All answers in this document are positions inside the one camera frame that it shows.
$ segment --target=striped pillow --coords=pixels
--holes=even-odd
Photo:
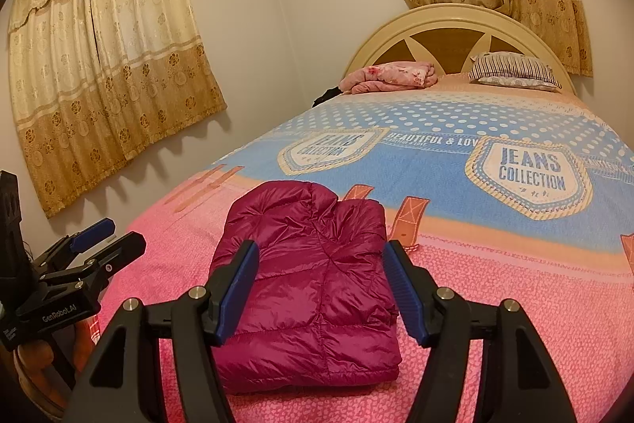
[[[540,80],[561,89],[553,70],[543,61],[515,52],[484,52],[472,58],[474,66],[469,73],[472,83],[482,78],[507,77]]]

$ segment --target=bed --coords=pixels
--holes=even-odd
[[[563,91],[470,84],[471,57],[488,50],[540,58]],[[599,422],[634,371],[634,153],[576,97],[553,52],[499,13],[453,4],[404,13],[361,46],[346,72],[392,61],[432,61],[443,76],[426,90],[338,96],[211,164],[141,215],[130,229],[145,236],[147,252],[114,278],[102,327],[130,296],[156,303],[204,283],[229,207],[253,187],[317,182],[342,199],[381,202],[389,238],[439,284],[488,304],[517,299],[578,421]],[[328,145],[328,136],[351,138]],[[509,149],[529,159],[509,160]],[[405,421],[427,351],[400,320],[398,338],[397,381],[230,396],[237,421]],[[169,421],[181,422],[170,354],[162,343]],[[473,342],[461,423],[473,417],[480,355]]]

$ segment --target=metal screw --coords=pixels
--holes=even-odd
[[[139,301],[137,298],[128,298],[123,302],[123,310],[127,310],[128,312],[132,312],[139,306]]]
[[[509,312],[518,312],[521,305],[514,299],[505,299],[504,308]]]
[[[440,299],[444,300],[453,299],[453,297],[456,295],[456,293],[454,293],[449,287],[441,287],[436,291],[436,294]]]
[[[205,294],[207,294],[207,289],[201,286],[189,289],[189,297],[192,299],[201,299]]]

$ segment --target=orange strap print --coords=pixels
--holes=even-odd
[[[632,268],[632,273],[634,273],[634,233],[632,235],[621,235],[621,242],[630,268]]]
[[[374,190],[374,187],[369,185],[354,185],[348,193],[344,196],[342,201],[348,201],[348,199],[365,199]]]
[[[198,185],[199,183],[204,182],[207,178],[209,178],[213,173],[215,173],[218,170],[221,170],[225,165],[227,165],[226,163],[221,163],[220,165],[215,166],[213,169],[208,170],[205,174],[203,174],[200,178],[196,178],[194,181],[192,181],[191,183],[185,185],[185,187],[183,187],[182,189],[178,190],[177,192],[175,192],[174,194],[172,194],[171,196],[169,196],[169,198],[167,198],[165,201],[163,201],[163,204],[166,205],[168,203],[171,203],[172,201],[174,201],[178,196],[180,196],[181,194],[186,193],[189,189],[191,189],[192,187]]]
[[[178,207],[176,207],[174,213],[176,214],[178,212],[182,212],[184,209],[189,207],[191,204],[195,203],[198,199],[201,199],[204,195],[210,193],[211,191],[216,190],[218,187],[220,187],[220,185],[222,185],[224,182],[226,182],[231,176],[233,176],[237,172],[241,171],[242,169],[244,169],[244,167],[234,167],[229,172],[225,172],[220,178],[218,178],[214,182],[210,183],[209,185],[207,185],[203,189],[199,190],[191,198],[187,199],[185,202],[183,202]]]
[[[403,247],[416,244],[418,227],[429,199],[407,196],[398,209],[388,240],[398,239]]]

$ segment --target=wooden furniture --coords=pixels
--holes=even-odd
[[[555,53],[529,28],[495,11],[466,4],[432,4],[399,15],[356,52],[346,74],[392,61],[429,61],[438,75],[469,72],[472,56],[511,51],[550,65],[563,90],[575,86]]]

